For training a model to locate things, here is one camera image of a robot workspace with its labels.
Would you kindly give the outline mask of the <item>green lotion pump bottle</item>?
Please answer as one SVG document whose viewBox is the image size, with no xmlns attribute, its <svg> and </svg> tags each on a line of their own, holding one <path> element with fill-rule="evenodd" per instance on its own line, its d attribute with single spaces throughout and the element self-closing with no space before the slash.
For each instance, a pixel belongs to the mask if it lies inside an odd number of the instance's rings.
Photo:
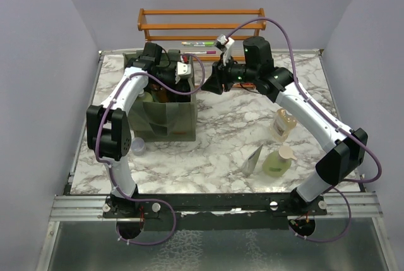
<svg viewBox="0 0 404 271">
<path fill-rule="evenodd" d="M 136 98 L 136 102 L 154 102 L 151 93 L 142 91 Z"/>
</svg>

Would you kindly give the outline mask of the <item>amber mouthwash bottle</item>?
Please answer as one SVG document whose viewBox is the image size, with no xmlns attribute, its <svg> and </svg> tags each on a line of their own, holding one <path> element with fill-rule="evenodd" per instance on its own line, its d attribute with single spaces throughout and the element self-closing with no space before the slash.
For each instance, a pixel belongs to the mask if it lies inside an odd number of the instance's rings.
<svg viewBox="0 0 404 271">
<path fill-rule="evenodd" d="M 283 143 L 296 126 L 296 118 L 288 113 L 286 109 L 281 108 L 277 110 L 273 118 L 270 131 L 276 141 Z"/>
</svg>

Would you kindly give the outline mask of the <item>green canvas bag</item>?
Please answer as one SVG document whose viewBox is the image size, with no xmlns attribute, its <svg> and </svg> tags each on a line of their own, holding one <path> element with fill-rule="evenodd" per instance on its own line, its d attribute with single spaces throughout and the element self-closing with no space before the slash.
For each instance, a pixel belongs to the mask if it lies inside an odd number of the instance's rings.
<svg viewBox="0 0 404 271">
<path fill-rule="evenodd" d="M 181 52 L 175 49 L 163 51 L 158 66 L 168 67 L 171 62 L 181 60 Z M 190 92 L 195 89 L 194 76 L 187 80 Z M 149 92 L 151 85 L 162 88 L 149 78 L 144 91 Z M 196 139 L 196 95 L 178 95 L 167 91 L 169 102 L 134 102 L 128 121 L 134 135 L 146 142 L 193 142 Z"/>
</svg>

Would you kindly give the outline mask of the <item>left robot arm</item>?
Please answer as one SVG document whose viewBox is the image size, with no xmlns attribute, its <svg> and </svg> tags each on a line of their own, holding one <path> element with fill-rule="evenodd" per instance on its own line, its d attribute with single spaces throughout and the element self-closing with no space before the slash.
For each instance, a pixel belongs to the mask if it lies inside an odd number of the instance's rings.
<svg viewBox="0 0 404 271">
<path fill-rule="evenodd" d="M 111 204 L 126 217 L 139 211 L 138 186 L 131 177 L 127 154 L 131 144 L 128 114 L 140 93 L 153 80 L 167 91 L 178 96 L 190 97 L 200 88 L 188 92 L 170 88 L 163 82 L 160 67 L 164 48 L 147 42 L 142 54 L 128 62 L 124 74 L 106 100 L 101 105 L 91 105 L 86 111 L 86 135 L 88 148 L 94 151 L 96 160 L 107 170 L 111 187 Z"/>
</svg>

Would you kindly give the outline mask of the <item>orange bottle pink cap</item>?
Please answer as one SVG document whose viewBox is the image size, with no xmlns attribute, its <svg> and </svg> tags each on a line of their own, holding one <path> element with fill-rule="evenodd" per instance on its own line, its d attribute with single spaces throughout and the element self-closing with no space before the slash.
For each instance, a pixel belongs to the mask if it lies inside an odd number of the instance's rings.
<svg viewBox="0 0 404 271">
<path fill-rule="evenodd" d="M 163 103 L 163 104 L 169 102 L 169 99 L 167 96 L 167 91 L 165 88 L 162 88 L 157 85 L 151 85 L 150 91 L 151 91 L 151 95 L 153 97 L 154 102 Z"/>
</svg>

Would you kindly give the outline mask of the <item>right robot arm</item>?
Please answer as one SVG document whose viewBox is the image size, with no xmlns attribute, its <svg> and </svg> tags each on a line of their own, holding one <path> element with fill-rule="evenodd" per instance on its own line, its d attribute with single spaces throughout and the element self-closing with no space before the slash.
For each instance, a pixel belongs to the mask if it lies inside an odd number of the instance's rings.
<svg viewBox="0 0 404 271">
<path fill-rule="evenodd" d="M 261 95 L 293 115 L 317 139 L 325 156 L 289 198 L 291 210 L 304 215 L 319 195 L 338 185 L 361 165 L 368 135 L 361 128 L 352 130 L 332 116 L 301 84 L 294 82 L 291 71 L 275 66 L 270 43 L 263 37 L 253 36 L 243 41 L 243 64 L 232 57 L 233 44 L 234 40 L 224 35 L 216 39 L 215 47 L 222 54 L 213 63 L 211 76 L 202 89 L 220 95 L 236 83 L 252 83 Z"/>
</svg>

